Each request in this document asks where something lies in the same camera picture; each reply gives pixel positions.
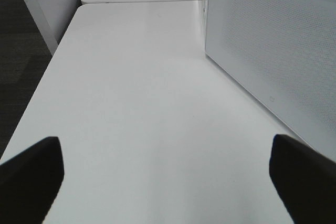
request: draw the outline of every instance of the floor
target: floor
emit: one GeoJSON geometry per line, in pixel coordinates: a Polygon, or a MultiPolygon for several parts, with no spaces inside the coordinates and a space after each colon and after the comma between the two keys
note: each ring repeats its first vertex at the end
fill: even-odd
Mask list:
{"type": "Polygon", "coordinates": [[[0,0],[0,157],[51,54],[23,0],[0,0]]]}

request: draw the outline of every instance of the perforated panel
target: perforated panel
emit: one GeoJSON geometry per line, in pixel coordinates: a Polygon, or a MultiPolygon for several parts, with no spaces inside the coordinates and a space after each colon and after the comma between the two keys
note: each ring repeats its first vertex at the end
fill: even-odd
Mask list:
{"type": "Polygon", "coordinates": [[[209,0],[206,51],[336,159],[336,0],[209,0]]]}

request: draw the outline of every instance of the gray carpet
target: gray carpet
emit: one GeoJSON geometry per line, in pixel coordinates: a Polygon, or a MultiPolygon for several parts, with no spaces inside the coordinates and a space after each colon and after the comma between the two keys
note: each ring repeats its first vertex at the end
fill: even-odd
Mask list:
{"type": "Polygon", "coordinates": [[[23,0],[0,0],[0,157],[51,54],[23,0]]]}

